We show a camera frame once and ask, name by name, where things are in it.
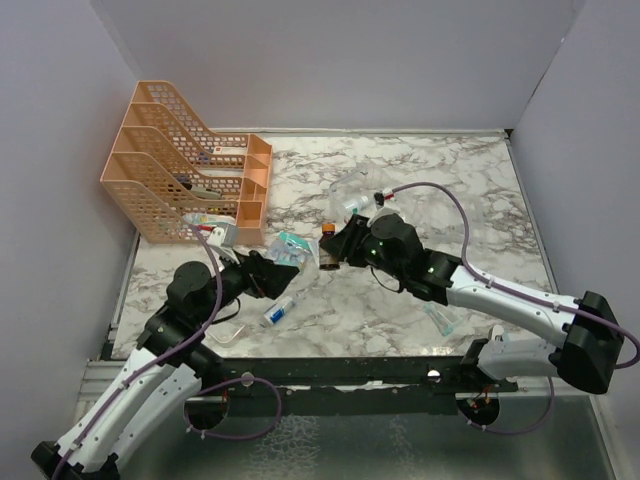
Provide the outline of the white plastic bottle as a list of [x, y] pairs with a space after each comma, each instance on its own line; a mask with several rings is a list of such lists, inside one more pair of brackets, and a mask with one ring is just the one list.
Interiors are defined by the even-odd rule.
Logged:
[[367, 195], [359, 195], [349, 198], [341, 203], [342, 210], [346, 215], [359, 214], [371, 204], [371, 198]]

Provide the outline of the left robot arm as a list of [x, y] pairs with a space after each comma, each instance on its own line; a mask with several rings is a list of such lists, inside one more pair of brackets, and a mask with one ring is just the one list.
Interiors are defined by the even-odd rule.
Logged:
[[180, 265], [166, 301], [147, 320], [136, 348], [94, 406], [31, 459], [48, 479], [118, 479], [134, 452], [186, 399], [214, 392], [222, 358], [203, 345], [219, 311], [241, 295], [277, 299], [298, 275], [252, 251], [235, 260]]

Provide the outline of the teal bandage packet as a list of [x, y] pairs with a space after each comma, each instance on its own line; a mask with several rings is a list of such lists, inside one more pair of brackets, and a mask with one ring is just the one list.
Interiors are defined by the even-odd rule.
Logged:
[[306, 254], [313, 256], [317, 250], [312, 241], [289, 232], [280, 232], [275, 242], [278, 250], [290, 255]]
[[267, 257], [276, 265], [296, 267], [300, 272], [303, 272], [312, 259], [312, 253], [305, 248], [278, 244], [269, 247]]

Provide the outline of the brown syrup bottle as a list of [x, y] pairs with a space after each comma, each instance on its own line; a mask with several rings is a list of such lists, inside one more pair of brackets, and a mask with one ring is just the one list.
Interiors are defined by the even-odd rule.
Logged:
[[336, 227], [333, 223], [324, 223], [321, 227], [321, 237], [319, 239], [319, 269], [323, 271], [333, 271], [340, 268], [337, 257], [326, 248], [326, 244], [335, 236]]

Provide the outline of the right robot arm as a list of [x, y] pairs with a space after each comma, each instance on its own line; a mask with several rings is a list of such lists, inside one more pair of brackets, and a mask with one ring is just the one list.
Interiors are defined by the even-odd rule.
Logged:
[[459, 367], [469, 390], [518, 376], [558, 377], [591, 394], [609, 389], [624, 338], [600, 294], [576, 299], [472, 272], [460, 258], [424, 247], [397, 214], [375, 220], [354, 215], [320, 247], [353, 267], [383, 271], [420, 300], [478, 311], [532, 333], [528, 340], [483, 343]]

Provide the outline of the clear medicine kit box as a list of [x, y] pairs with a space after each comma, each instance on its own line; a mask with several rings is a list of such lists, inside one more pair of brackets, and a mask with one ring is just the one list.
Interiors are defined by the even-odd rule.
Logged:
[[[349, 198], [367, 195], [371, 204], [359, 214], [371, 217], [376, 213], [375, 192], [410, 183], [401, 172], [390, 172], [372, 163], [359, 163], [328, 187], [328, 219], [337, 228], [352, 215], [346, 215], [341, 203]], [[453, 200], [434, 187], [415, 187], [397, 194], [386, 203], [396, 209], [403, 220], [413, 225], [424, 244], [435, 250], [458, 255], [464, 240], [464, 224]]]

